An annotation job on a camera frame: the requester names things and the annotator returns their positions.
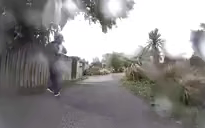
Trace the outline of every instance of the person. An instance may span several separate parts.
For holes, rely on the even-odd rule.
[[[59,86],[59,78],[60,73],[58,70],[56,70],[55,63],[58,61],[59,57],[62,54],[66,54],[67,51],[63,47],[62,42],[64,41],[63,36],[61,34],[58,34],[55,36],[55,40],[52,41],[47,45],[47,53],[48,53],[48,60],[49,60],[49,75],[50,75],[50,84],[47,88],[47,90],[51,93],[54,93],[54,96],[60,95],[60,89]]]

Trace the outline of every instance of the asphalt road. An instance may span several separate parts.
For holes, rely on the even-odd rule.
[[[50,93],[0,98],[0,128],[181,128],[120,86],[121,74],[93,76]]]

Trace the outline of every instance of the pants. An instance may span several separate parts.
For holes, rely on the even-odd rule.
[[[59,74],[53,69],[53,66],[49,67],[49,75],[50,75],[50,84],[49,88],[54,91],[54,93],[58,93],[61,89],[59,84]]]

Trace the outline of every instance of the sky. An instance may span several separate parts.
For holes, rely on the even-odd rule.
[[[127,19],[118,21],[117,28],[102,33],[99,24],[79,15],[68,21],[62,34],[68,55],[88,61],[101,58],[108,52],[133,54],[139,45],[145,46],[148,33],[158,28],[166,40],[167,52],[173,56],[185,53],[190,57],[193,50],[189,42],[190,30],[198,29],[205,22],[205,0],[135,0],[134,10]]]

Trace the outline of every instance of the sneaker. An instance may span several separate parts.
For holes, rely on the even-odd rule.
[[[60,92],[54,93],[54,96],[55,96],[55,97],[60,96]]]
[[[50,93],[54,93],[54,91],[50,88],[47,88],[47,91],[49,91]]]

